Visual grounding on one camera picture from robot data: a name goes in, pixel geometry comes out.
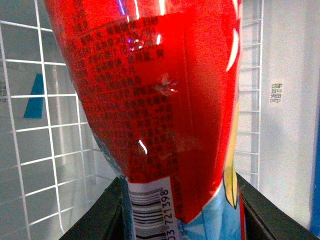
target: barcode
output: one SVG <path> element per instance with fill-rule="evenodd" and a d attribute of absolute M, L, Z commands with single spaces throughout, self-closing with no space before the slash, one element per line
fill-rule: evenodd
<path fill-rule="evenodd" d="M 170 177 L 128 182 L 134 240 L 180 240 Z"/>
<path fill-rule="evenodd" d="M 167 240 L 160 196 L 162 190 L 129 191 L 137 240 Z"/>

